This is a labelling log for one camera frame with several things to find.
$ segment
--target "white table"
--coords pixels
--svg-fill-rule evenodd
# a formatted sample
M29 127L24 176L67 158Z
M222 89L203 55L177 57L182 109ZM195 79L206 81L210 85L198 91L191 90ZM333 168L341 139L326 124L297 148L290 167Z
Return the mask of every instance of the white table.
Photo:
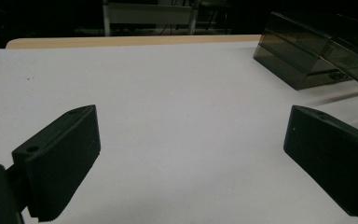
M54 224L358 223L282 149L292 105L358 127L358 83L295 91L256 43L0 49L0 163L96 105L101 155Z

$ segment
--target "dark background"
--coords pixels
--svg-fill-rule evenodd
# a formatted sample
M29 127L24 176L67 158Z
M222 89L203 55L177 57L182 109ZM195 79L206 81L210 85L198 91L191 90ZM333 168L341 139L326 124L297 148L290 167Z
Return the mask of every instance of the dark background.
M271 11L340 13L358 19L358 0L340 4L331 0L228 1L234 5L227 16L233 35L261 34ZM156 4L158 0L112 2ZM0 0L0 48L15 38L78 36L75 29L79 27L103 29L102 0Z

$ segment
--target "black object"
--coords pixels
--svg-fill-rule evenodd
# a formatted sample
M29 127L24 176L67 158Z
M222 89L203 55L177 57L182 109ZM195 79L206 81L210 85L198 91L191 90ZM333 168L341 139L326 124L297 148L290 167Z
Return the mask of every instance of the black object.
M27 206L40 222L57 218L100 154L95 105L68 111L13 152L0 165L0 223L23 223Z
M358 20L272 12L254 58L296 90L358 82Z
M284 151L350 216L358 217L358 130L293 105Z

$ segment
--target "screw hole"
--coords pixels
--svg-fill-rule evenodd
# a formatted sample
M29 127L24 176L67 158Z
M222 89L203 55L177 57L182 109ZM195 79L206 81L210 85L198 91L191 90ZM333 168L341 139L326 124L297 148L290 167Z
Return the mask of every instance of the screw hole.
M33 153L36 152L39 149L39 147L28 147L27 152Z

